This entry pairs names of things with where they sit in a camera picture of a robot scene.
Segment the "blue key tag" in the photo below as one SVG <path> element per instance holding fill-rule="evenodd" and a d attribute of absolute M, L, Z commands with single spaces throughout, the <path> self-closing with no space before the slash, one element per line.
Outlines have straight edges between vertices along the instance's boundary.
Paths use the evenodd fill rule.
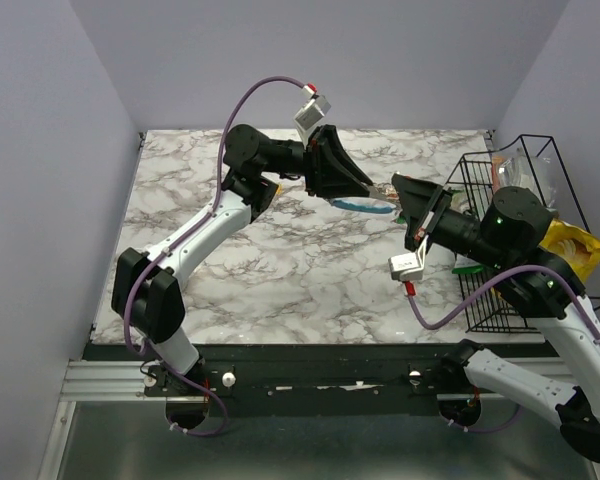
<path fill-rule="evenodd" d="M 328 203 L 340 210 L 365 214 L 387 215 L 395 210 L 395 206 L 390 202 L 360 197 L 336 198 Z"/>

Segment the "grey curved keyring holder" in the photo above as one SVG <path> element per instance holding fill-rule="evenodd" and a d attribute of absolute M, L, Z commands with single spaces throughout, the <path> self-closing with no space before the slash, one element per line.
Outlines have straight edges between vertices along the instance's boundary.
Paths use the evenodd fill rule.
<path fill-rule="evenodd" d="M 398 193 L 391 183 L 371 185 L 368 187 L 368 191 L 374 207 L 395 209 L 400 205 Z"/>

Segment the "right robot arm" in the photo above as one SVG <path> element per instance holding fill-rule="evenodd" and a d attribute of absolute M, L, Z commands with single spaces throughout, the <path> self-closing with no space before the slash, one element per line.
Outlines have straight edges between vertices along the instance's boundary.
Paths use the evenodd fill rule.
<path fill-rule="evenodd" d="M 571 266 L 541 245 L 552 212 L 522 187 L 497 190 L 483 217 L 475 218 L 453 210 L 451 192 L 439 184 L 400 174 L 391 184 L 410 257 L 422 260 L 435 244 L 494 273 L 442 320 L 422 327 L 440 329 L 495 290 L 543 335 L 574 379 L 548 379 L 463 340 L 428 375 L 434 390 L 476 387 L 500 394 L 556 426 L 574 451 L 600 464 L 600 322 Z"/>

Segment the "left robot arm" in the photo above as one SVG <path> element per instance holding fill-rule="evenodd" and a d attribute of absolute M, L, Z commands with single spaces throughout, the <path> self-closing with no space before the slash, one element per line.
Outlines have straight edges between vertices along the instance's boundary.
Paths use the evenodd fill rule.
<path fill-rule="evenodd" d="M 202 380 L 201 355 L 182 327 L 182 287 L 219 245 L 268 209 L 279 186 L 267 174 L 303 179 L 306 192 L 324 200 L 369 198 L 375 192 L 333 125 L 317 127 L 302 143 L 240 124 L 226 135 L 221 162 L 228 172 L 203 210 L 146 251 L 126 249 L 115 267 L 111 307 L 123 320 L 123 332 L 140 332 L 170 367 L 167 382 L 181 395 L 194 393 Z"/>

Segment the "green snack packet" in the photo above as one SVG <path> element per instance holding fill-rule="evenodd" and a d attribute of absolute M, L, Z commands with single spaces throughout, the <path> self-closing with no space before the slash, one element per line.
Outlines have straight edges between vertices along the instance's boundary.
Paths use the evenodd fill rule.
<path fill-rule="evenodd" d="M 460 254 L 456 255 L 455 263 L 452 268 L 454 275 L 472 275 L 484 270 L 484 265 L 475 260 L 469 259 Z"/>

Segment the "clear snack packet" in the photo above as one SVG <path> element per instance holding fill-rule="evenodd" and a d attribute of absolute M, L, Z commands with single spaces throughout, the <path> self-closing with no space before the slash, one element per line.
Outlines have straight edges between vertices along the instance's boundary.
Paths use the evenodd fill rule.
<path fill-rule="evenodd" d="M 557 187 L 550 158 L 528 157 L 522 148 L 510 157 L 493 155 L 491 176 L 494 191 L 508 186 L 526 188 L 548 207 L 555 203 Z"/>

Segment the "yellow chips bag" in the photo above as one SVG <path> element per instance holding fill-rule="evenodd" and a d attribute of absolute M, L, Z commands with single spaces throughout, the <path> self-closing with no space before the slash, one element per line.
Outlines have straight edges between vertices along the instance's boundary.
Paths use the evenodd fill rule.
<path fill-rule="evenodd" d="M 560 219 L 551 221 L 540 246 L 565 260 L 583 283 L 600 264 L 600 240 Z"/>

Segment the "black mounting rail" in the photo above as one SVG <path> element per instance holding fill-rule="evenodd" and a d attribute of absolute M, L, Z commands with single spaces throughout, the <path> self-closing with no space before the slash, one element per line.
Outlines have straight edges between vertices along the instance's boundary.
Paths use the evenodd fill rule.
<path fill-rule="evenodd" d="M 473 423 L 494 391 L 461 363 L 477 344 L 203 345 L 204 363 L 178 379 L 153 354 L 141 361 L 140 394 L 162 400 L 180 424 L 204 419 L 436 416 Z"/>

